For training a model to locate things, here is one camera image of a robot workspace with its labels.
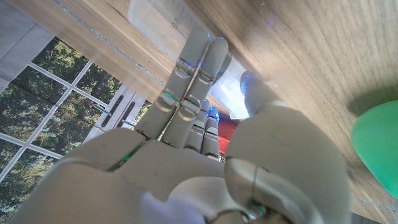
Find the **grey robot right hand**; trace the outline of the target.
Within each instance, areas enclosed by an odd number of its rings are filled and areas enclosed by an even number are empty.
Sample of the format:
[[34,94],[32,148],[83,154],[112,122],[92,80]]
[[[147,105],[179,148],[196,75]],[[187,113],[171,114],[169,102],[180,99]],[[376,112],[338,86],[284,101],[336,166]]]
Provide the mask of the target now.
[[115,128],[57,162],[13,223],[349,223],[340,152],[250,71],[249,118],[220,161],[205,98],[228,43],[192,30],[159,97],[134,129]]

